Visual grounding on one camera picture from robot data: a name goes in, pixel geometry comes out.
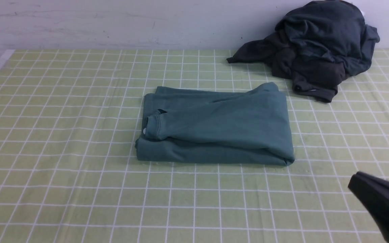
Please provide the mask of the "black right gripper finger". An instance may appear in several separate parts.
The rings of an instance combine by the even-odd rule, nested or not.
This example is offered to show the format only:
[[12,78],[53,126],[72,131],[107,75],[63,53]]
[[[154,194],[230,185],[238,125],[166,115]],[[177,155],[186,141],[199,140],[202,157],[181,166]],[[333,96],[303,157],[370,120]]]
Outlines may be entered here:
[[348,189],[366,208],[389,243],[389,181],[357,172],[352,175]]

